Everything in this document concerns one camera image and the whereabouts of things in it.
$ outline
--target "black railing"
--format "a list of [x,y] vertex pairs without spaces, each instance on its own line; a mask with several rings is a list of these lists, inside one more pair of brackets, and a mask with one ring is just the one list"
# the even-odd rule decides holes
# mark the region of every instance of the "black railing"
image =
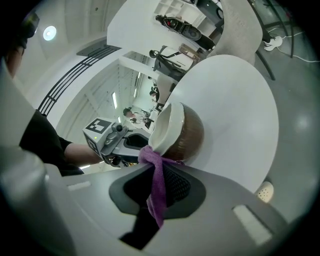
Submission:
[[99,60],[108,56],[109,54],[114,53],[120,48],[115,46],[109,46],[102,49],[95,50],[91,52],[87,58],[79,62],[73,68],[71,68],[63,77],[51,88],[48,94],[45,96],[41,102],[38,110],[45,115],[48,115],[53,106],[57,103],[60,96],[64,91],[72,84],[72,82],[80,76],[84,71],[86,71],[93,64],[97,63]]

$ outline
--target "gray floor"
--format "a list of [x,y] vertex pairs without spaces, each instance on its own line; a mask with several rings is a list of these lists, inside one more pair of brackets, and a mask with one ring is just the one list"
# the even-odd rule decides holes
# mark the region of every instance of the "gray floor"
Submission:
[[[272,11],[261,3],[257,1],[257,9],[264,22],[277,21]],[[284,36],[281,29],[273,33]],[[294,39],[295,55],[317,60],[304,34]],[[285,38],[280,49],[290,53],[291,39]],[[261,45],[260,52],[271,66],[276,81],[270,79],[258,57],[255,67],[270,86],[279,117],[277,151],[267,176],[275,191],[271,204],[291,222],[309,210],[320,181],[320,69],[318,63],[290,58],[277,49],[266,52]]]

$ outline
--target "round white table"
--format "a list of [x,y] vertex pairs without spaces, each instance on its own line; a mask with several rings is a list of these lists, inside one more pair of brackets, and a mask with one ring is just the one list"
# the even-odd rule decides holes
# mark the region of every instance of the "round white table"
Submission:
[[248,62],[217,55],[194,66],[167,100],[194,109],[204,142],[188,166],[229,178],[255,192],[275,157],[279,120],[273,94]]

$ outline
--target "purple cloth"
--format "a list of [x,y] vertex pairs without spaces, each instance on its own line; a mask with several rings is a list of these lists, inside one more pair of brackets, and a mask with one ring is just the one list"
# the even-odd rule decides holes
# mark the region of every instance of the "purple cloth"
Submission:
[[161,157],[158,153],[153,152],[151,146],[145,146],[140,150],[138,161],[141,164],[154,164],[154,174],[152,178],[151,194],[146,204],[152,217],[155,218],[159,228],[164,224],[164,212],[167,209],[166,184],[163,172],[163,161],[176,163],[171,159]]

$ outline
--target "black shirt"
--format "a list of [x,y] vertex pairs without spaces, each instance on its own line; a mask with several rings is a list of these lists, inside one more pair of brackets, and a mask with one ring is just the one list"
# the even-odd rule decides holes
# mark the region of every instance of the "black shirt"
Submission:
[[80,168],[66,161],[65,149],[71,143],[59,137],[46,116],[36,110],[22,136],[20,147],[35,153],[44,163],[57,166],[62,176],[84,174]]

